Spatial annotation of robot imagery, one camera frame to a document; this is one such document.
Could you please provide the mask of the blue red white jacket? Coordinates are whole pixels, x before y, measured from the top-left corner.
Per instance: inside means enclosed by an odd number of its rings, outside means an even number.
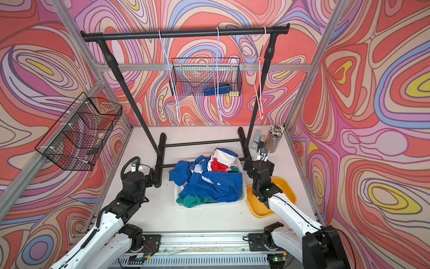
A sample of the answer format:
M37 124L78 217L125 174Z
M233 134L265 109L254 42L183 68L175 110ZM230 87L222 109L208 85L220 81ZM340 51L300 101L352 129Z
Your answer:
M237 153L216 148L211 155L179 161L169 181L180 188L176 202L186 208L234 203L244 196L242 171Z

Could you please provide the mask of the green kids jacket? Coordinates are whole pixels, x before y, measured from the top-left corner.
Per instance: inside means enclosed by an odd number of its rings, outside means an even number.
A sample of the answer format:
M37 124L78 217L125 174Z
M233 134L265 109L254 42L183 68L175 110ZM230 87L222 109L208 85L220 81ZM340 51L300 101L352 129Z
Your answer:
M235 202L243 195L243 174L228 171L204 171L198 165L181 162L169 171L169 180L184 186L178 203L192 208L213 202Z

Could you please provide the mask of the pink plastic hanger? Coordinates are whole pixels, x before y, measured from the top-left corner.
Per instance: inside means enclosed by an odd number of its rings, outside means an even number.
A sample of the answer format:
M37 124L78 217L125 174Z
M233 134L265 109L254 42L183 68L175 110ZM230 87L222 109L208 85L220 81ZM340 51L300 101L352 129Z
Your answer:
M257 53L255 57L252 56L251 54L245 53L244 51L242 51L242 53L241 53L242 57L246 56L246 57L250 57L250 58L255 59L257 62L257 65L258 65L258 70L256 72L257 80L253 84L254 90L255 90L255 95L256 95L256 102L257 102L257 105L254 105L254 108L258 109L259 118L261 120L264 119L264 109L263 109L263 104L261 101L261 94L262 94L262 89L261 89L261 86L262 86L262 63L261 63L261 61L262 60L261 59L262 59L262 52L263 52L263 49L264 49L266 41L267 41L267 37L266 37L267 28L265 26L263 26L263 29L264 29L264 34L263 34L264 40L263 40L263 45L261 47L260 53Z

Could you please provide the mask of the light blue hanger green jacket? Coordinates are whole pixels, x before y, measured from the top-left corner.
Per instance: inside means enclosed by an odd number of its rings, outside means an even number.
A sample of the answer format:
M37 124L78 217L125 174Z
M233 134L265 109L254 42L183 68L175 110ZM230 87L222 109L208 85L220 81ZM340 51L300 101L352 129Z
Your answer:
M215 71L214 71L214 83L215 85L219 84L219 28L218 26L216 27L217 30L217 47L216 47L216 61L215 61ZM220 95L215 95L216 98L216 107L217 107L217 113L218 113L218 117L219 117L219 121L220 123L223 123L223 118L222 118L222 112L221 112L221 105L220 105Z

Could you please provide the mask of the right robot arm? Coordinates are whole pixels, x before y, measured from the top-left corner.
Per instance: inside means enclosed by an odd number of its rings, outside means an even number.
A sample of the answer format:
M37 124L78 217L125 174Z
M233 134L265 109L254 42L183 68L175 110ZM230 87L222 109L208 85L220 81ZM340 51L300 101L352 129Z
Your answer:
M246 161L245 170L253 180L252 192L259 203L277 214L280 222L264 228L260 244L275 251L279 248L294 256L305 269L350 269L339 231L323 226L301 211L272 181L274 164L270 161Z

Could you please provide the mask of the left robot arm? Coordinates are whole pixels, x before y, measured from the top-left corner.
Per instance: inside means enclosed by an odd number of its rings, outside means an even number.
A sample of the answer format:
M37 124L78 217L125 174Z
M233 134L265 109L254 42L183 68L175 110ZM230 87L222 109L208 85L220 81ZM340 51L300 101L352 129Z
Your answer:
M143 230L128 224L131 217L148 202L146 189L158 185L157 174L141 168L121 171L122 190L103 207L93 228L52 269L107 269L122 254L138 252L145 244Z

